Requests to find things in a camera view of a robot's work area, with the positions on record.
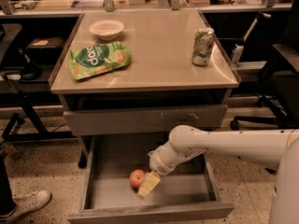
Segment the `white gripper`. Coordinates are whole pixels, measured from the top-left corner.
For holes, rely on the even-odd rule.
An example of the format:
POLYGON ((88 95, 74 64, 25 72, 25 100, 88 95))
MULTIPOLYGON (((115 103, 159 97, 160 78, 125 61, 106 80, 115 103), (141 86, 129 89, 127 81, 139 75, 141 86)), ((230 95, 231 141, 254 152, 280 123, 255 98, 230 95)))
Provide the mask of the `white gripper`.
POLYGON ((165 146, 159 146, 148 153, 149 168, 152 172, 146 173, 138 189, 138 195, 146 198, 159 184, 160 176, 169 175, 174 171, 173 164, 168 165, 166 159, 170 158, 170 150, 165 146))

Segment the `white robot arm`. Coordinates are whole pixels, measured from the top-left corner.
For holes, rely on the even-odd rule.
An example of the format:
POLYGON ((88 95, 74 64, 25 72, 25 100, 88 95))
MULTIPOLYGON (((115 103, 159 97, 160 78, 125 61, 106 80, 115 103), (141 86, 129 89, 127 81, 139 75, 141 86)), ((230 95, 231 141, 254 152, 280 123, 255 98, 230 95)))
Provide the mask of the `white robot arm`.
POLYGON ((206 152, 237 156, 277 172, 269 224, 299 224, 299 130, 206 132, 188 125, 172 129, 168 141, 149 153, 149 168, 138 189, 147 197, 183 162, 206 152))

